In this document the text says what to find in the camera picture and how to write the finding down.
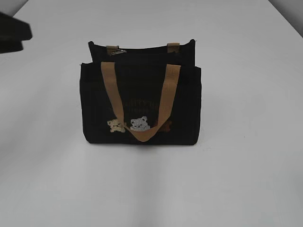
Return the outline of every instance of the white table surface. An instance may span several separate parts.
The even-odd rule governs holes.
[[[0,55],[1,227],[303,226],[303,39],[266,0],[31,0]],[[91,145],[87,42],[196,43],[195,146]]]

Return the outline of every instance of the black tote bag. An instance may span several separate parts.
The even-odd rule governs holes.
[[[83,63],[84,136],[89,143],[193,145],[200,129],[201,89],[201,69],[194,66]]]
[[[195,40],[187,44],[168,43],[166,46],[128,49],[119,46],[100,46],[89,42],[89,51],[93,62],[99,61],[130,61],[133,58],[149,59],[151,62],[165,61],[168,64],[195,65]]]

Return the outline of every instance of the white bear patch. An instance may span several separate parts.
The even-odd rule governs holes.
[[[114,131],[125,132],[125,128],[122,127],[118,119],[113,119],[111,121],[108,121],[107,124],[110,126],[110,132],[114,132]]]
[[[143,116],[142,118],[138,119],[131,119],[131,130],[134,131],[145,131],[150,129],[151,127],[147,124],[147,117]]]

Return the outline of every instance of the tan strap handle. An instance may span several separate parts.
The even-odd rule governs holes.
[[[106,46],[107,54],[112,55],[113,52],[119,49],[119,46]]]
[[[126,124],[124,124],[124,110],[122,100],[119,94],[117,79],[115,73],[115,62],[101,62],[101,72],[107,91],[107,95],[112,104],[114,114],[117,119],[124,124],[124,127],[141,142],[148,141],[153,137],[159,128],[170,117],[171,109],[174,103],[176,89],[178,85],[180,65],[166,65],[165,79],[163,82],[160,105],[159,105],[159,117],[157,126],[150,128],[146,131],[134,131],[131,130]]]
[[[180,43],[168,43],[167,44],[167,53],[176,52],[179,53]]]

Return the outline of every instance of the bag zipper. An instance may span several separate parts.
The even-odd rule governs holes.
[[[126,50],[117,49],[115,52],[112,52],[112,55],[119,54],[119,53],[126,53],[126,52],[127,52]]]

